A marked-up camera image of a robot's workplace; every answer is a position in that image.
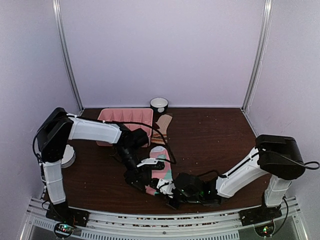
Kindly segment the pink sock with teal patches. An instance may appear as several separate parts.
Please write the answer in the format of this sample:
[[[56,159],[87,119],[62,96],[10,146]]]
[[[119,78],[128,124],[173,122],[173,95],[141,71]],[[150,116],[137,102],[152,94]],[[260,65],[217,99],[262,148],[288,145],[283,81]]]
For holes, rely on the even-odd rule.
[[[159,186],[162,186],[165,181],[173,181],[172,166],[167,149],[163,146],[153,147],[149,152],[149,157],[157,159],[157,165],[152,167],[151,178],[152,179],[163,179]]]

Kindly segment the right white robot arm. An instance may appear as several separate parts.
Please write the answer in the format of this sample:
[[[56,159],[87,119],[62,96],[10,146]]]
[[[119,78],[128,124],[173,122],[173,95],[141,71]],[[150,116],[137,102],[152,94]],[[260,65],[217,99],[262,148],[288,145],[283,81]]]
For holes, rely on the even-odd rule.
[[[227,172],[212,180],[180,173],[173,180],[173,196],[167,205],[178,209],[182,203],[218,207],[240,189],[256,179],[270,174],[270,182],[262,195],[262,206],[256,210],[259,220],[268,220],[282,203],[293,180],[305,173],[305,165],[293,137],[259,135],[249,154]]]

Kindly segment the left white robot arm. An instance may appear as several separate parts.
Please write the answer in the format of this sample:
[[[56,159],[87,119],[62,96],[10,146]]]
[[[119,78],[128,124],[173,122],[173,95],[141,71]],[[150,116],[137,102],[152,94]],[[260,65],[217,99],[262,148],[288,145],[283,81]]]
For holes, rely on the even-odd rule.
[[[136,150],[149,143],[148,134],[138,128],[131,130],[127,122],[89,119],[67,113],[57,107],[37,130],[33,145],[34,152],[42,172],[42,179],[47,188],[52,213],[61,222],[72,218],[72,211],[67,201],[62,159],[70,141],[104,142],[113,145],[124,164],[125,181],[144,192],[152,178],[152,170],[162,163],[156,158],[140,160]]]

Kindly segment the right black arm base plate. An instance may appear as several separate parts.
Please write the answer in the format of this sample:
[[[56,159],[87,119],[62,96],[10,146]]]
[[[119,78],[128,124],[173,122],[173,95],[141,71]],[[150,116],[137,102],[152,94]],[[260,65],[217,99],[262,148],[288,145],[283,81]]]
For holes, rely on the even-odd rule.
[[[239,213],[242,226],[255,225],[282,216],[280,206],[278,207],[266,207],[258,206],[250,209],[241,210]]]

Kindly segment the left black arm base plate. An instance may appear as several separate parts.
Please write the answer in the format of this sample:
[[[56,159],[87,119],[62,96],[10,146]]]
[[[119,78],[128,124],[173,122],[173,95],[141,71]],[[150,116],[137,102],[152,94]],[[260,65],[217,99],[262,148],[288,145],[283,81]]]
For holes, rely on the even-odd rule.
[[[49,206],[45,216],[56,222],[66,223],[73,227],[86,227],[90,213],[86,210],[69,208],[67,211],[58,211]]]

